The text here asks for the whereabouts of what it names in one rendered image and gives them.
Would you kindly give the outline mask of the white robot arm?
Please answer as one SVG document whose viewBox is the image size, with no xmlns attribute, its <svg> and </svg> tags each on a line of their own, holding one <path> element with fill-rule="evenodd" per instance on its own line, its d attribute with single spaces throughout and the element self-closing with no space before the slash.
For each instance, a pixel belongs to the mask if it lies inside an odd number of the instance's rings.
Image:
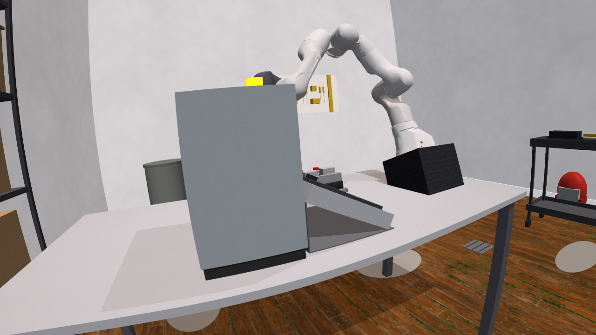
<svg viewBox="0 0 596 335">
<path fill-rule="evenodd" d="M 413 76 L 405 68 L 389 63 L 375 45 L 352 25 L 337 26 L 329 35 L 322 28 L 314 30 L 300 45 L 298 57 L 302 61 L 288 78 L 278 78 L 271 71 L 256 74 L 263 77 L 263 85 L 295 84 L 297 101 L 305 97 L 309 81 L 324 54 L 335 59 L 352 50 L 368 74 L 382 80 L 371 90 L 371 97 L 381 104 L 389 116 L 396 146 L 396 156 L 420 147 L 438 146 L 431 135 L 419 129 L 413 120 L 410 106 L 401 103 L 399 96 L 413 85 Z"/>
</svg>

